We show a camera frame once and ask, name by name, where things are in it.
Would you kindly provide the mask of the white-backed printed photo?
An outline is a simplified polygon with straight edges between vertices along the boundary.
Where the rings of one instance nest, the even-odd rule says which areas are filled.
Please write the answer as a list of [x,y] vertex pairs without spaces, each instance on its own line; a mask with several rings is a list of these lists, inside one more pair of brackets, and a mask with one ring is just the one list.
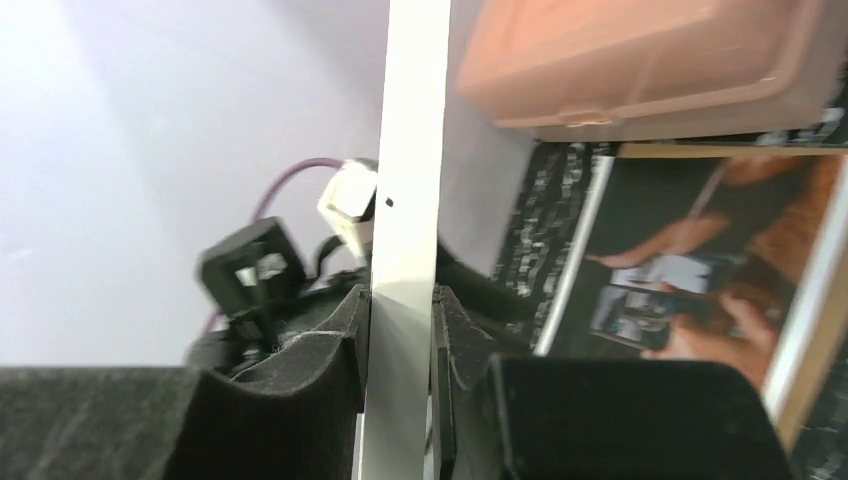
[[362,479],[778,479],[847,313],[843,1],[394,1]]

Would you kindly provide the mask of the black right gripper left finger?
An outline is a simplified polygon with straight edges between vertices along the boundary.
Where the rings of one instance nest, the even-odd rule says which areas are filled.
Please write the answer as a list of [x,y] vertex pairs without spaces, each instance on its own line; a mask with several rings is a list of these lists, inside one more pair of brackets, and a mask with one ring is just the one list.
[[5,479],[347,479],[370,296],[228,377],[197,366],[5,368]]

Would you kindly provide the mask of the brown cardboard backing board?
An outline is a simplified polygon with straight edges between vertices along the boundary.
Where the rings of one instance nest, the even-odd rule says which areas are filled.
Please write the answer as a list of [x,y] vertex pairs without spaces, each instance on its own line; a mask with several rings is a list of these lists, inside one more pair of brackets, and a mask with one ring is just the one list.
[[737,369],[795,447],[847,331],[846,153],[624,158],[610,178],[640,227],[616,266],[676,301],[642,357]]

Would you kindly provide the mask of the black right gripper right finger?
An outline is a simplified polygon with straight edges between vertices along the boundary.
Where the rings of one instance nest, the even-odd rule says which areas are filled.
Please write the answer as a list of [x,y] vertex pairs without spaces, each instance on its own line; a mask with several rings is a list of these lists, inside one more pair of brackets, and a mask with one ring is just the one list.
[[435,479],[791,479],[755,390],[716,363],[506,350],[435,291]]

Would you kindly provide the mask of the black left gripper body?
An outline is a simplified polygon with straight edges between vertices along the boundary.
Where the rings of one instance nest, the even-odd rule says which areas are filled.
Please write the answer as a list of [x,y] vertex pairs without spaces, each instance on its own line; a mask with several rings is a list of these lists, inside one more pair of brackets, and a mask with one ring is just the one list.
[[316,328],[354,286],[368,282],[364,268],[324,272],[342,245],[337,236],[327,238],[309,273],[283,224],[266,217],[204,250],[197,279],[215,310],[188,349],[189,365],[244,371]]

